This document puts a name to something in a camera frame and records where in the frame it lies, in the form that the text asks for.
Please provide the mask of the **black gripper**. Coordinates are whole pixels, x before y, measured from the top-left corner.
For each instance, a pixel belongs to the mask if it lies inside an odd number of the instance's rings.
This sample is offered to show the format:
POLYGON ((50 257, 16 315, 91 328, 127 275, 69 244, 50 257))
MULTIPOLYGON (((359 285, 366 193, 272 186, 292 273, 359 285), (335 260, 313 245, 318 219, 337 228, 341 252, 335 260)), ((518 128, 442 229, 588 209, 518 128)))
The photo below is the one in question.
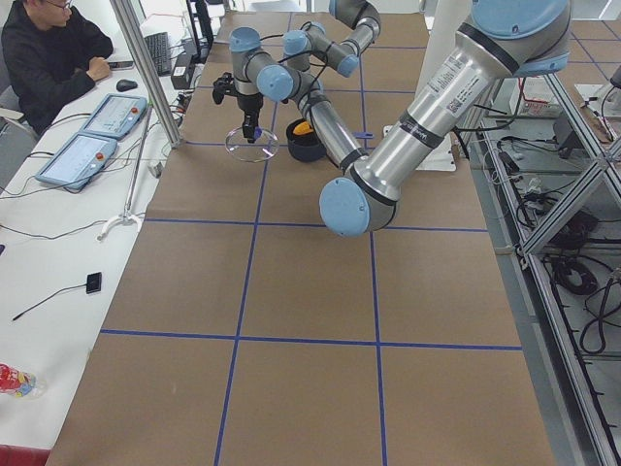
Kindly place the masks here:
POLYGON ((244 112, 242 131, 249 143, 254 143, 261 134, 259 127, 260 111, 263 107, 263 95, 241 94, 237 97, 238 107, 244 112))

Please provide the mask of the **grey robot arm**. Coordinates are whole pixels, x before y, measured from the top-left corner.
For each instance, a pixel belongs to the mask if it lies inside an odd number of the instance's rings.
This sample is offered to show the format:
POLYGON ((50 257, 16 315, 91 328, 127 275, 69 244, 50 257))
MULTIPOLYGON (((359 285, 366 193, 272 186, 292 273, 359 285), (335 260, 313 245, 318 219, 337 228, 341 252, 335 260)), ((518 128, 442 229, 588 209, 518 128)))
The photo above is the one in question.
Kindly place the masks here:
POLYGON ((388 225, 409 175, 453 131, 489 86, 507 78, 551 74, 569 58, 572 5, 568 1, 474 1, 457 28, 455 46, 433 77, 372 152, 364 151, 309 71, 311 57, 343 76, 379 36, 381 19, 367 1, 334 1, 331 15, 350 29, 342 42, 309 23, 285 37, 274 60, 250 27, 229 37, 233 83, 241 96, 292 100, 342 175, 319 197, 324 224, 342 236, 388 225))
POLYGON ((315 57, 323 65, 344 77, 358 68, 362 53, 379 36, 381 18, 369 1, 330 1, 330 15, 351 29, 341 42, 327 35, 323 24, 307 21, 300 29, 290 30, 282 37, 283 62, 299 71, 308 71, 315 57))

